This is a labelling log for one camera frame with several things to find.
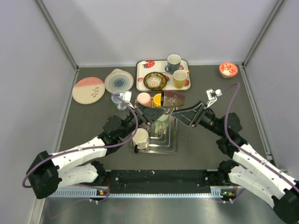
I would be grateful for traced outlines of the light green mug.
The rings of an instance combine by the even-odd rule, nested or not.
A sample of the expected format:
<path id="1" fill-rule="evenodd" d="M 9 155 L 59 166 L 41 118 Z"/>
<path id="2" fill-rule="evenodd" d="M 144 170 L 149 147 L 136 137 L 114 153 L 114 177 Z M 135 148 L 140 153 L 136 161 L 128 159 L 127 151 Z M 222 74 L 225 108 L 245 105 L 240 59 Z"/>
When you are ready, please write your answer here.
<path id="1" fill-rule="evenodd" d="M 163 130 L 168 127 L 169 125 L 169 115 L 162 115 L 156 122 L 155 122 L 155 129 L 154 133 L 158 134 L 160 130 Z"/>

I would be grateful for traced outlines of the yellow and black mug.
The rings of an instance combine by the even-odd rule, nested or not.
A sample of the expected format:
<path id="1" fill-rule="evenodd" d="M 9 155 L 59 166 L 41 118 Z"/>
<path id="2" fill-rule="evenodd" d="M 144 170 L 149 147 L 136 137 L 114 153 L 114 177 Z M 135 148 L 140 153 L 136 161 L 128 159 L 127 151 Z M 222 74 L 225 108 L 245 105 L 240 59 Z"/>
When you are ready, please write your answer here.
<path id="1" fill-rule="evenodd" d="M 152 99 L 153 107 L 162 107 L 161 106 L 161 97 L 162 97 L 161 93 L 158 93 L 153 97 L 153 99 Z"/>

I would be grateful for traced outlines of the pink and white mug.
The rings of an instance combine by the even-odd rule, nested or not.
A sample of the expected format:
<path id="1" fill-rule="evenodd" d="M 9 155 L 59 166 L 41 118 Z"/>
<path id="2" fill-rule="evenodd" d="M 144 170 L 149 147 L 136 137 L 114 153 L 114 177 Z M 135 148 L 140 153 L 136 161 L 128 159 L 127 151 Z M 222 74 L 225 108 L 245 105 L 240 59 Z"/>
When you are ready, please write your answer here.
<path id="1" fill-rule="evenodd" d="M 146 92 L 139 93 L 136 97 L 135 102 L 136 103 L 139 102 L 142 105 L 147 106 L 147 107 L 152 106 L 151 96 L 150 96 L 150 94 L 148 94 Z"/>

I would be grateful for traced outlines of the black and gold cup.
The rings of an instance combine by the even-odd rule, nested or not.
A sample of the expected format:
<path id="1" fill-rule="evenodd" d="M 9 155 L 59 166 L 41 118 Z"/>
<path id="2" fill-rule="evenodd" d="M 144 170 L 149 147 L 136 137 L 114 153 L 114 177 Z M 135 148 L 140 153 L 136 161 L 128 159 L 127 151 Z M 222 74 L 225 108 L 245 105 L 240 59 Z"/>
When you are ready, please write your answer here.
<path id="1" fill-rule="evenodd" d="M 180 107 L 185 105 L 185 96 L 174 91 L 162 91 L 161 106 L 164 108 Z"/>

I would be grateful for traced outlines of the cream mug black handle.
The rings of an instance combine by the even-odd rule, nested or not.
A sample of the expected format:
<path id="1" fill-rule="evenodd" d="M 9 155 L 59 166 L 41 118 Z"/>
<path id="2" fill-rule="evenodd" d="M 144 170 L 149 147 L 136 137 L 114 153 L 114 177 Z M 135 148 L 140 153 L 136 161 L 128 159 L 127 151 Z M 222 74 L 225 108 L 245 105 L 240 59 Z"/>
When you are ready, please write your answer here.
<path id="1" fill-rule="evenodd" d="M 146 149 L 150 144 L 149 133 L 144 128 L 138 128 L 136 134 L 132 138 L 132 147 L 135 153 Z"/>

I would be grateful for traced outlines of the light blue mug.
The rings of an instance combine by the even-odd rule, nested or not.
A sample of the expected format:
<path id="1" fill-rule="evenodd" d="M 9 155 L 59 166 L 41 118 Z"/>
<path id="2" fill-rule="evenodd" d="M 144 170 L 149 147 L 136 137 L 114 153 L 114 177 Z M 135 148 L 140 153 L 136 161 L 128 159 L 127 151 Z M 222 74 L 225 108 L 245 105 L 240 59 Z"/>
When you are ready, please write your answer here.
<path id="1" fill-rule="evenodd" d="M 124 100 L 125 91 L 116 91 L 112 94 L 111 100 L 116 105 L 117 109 L 122 111 L 127 108 L 126 104 L 123 103 L 120 99 Z"/>

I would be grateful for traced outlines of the lilac purple mug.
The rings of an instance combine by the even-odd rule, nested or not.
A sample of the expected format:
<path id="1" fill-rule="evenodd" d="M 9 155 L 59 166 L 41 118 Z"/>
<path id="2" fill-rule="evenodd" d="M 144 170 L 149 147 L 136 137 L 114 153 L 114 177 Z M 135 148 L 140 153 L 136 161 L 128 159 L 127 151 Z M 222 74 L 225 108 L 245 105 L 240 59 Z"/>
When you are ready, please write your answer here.
<path id="1" fill-rule="evenodd" d="M 151 125 L 146 125 L 146 126 L 145 126 L 145 129 L 146 129 L 148 132 L 150 132 L 150 131 L 151 131 Z"/>

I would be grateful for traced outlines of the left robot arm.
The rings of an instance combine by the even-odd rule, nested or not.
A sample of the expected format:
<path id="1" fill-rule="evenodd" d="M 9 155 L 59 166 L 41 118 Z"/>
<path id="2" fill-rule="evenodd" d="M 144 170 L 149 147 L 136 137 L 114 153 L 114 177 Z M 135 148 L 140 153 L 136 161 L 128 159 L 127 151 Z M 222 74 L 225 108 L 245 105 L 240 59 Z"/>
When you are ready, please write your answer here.
<path id="1" fill-rule="evenodd" d="M 66 186 L 103 184 L 105 170 L 96 159 L 115 153 L 126 144 L 123 139 L 133 137 L 141 124 L 152 124 L 167 112 L 165 108 L 151 108 L 140 103 L 129 110 L 125 119 L 110 116 L 103 132 L 82 145 L 60 153 L 40 152 L 24 178 L 30 185 L 24 184 L 23 187 L 31 188 L 37 199 L 44 199 Z"/>

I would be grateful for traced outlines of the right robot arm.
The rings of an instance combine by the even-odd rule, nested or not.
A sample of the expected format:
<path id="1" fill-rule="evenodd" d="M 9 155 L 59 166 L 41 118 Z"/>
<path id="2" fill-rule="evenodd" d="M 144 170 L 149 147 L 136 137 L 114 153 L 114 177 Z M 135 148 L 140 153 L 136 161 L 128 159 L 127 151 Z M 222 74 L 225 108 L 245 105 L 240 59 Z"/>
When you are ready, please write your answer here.
<path id="1" fill-rule="evenodd" d="M 218 168 L 222 184 L 242 186 L 264 200 L 286 224 L 299 222 L 299 181 L 279 170 L 262 157 L 239 132 L 242 129 L 236 113 L 217 118 L 202 102 L 171 114 L 186 126 L 198 125 L 220 136 L 218 148 L 230 159 Z"/>

